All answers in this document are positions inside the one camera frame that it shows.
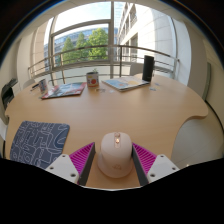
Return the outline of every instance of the white mouse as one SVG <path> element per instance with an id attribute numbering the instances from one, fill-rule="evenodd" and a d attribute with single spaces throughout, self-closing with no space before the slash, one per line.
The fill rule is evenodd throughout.
<path id="1" fill-rule="evenodd" d="M 132 141 L 129 135 L 122 132 L 104 135 L 98 167 L 109 177 L 119 178 L 129 174 L 133 167 Z"/>

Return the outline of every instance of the patterned mouse pad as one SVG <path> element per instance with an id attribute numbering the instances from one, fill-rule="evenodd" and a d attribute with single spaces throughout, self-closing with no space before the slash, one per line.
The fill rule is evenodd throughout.
<path id="1" fill-rule="evenodd" d="M 12 142 L 10 160 L 46 169 L 62 153 L 69 125 L 23 121 Z"/>

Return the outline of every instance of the black speaker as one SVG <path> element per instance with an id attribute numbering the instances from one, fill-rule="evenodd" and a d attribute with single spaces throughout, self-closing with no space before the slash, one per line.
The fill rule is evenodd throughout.
<path id="1" fill-rule="evenodd" d="M 151 82 L 153 69 L 154 69 L 154 57 L 145 55 L 142 80 Z"/>

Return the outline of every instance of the curved desk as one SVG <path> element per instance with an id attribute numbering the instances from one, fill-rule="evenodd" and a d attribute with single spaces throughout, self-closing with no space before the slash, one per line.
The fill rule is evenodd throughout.
<path id="1" fill-rule="evenodd" d="M 110 132 L 127 133 L 132 142 L 155 154 L 171 158 L 175 138 L 180 127 L 189 119 L 205 118 L 208 109 L 204 101 L 187 86 L 156 75 L 150 85 L 119 92 L 100 83 L 96 88 L 83 90 L 80 96 L 41 100 L 39 89 L 31 86 L 21 91 L 5 112 L 9 116 L 6 137 L 6 158 L 17 129 L 24 120 L 70 125 L 63 153 L 71 154 L 95 142 L 93 159 L 86 187 L 125 189 L 139 187 L 136 169 L 123 178 L 110 178 L 98 168 L 97 158 L 103 136 Z"/>

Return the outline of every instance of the mug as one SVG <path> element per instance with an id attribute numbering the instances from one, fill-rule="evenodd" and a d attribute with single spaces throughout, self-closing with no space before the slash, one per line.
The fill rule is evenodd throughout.
<path id="1" fill-rule="evenodd" d="M 44 93 L 47 90 L 47 81 L 46 79 L 42 79 L 39 81 L 40 92 Z"/>
<path id="2" fill-rule="evenodd" d="M 86 73 L 86 81 L 87 81 L 88 87 L 99 86 L 98 73 L 95 73 L 95 72 Z"/>

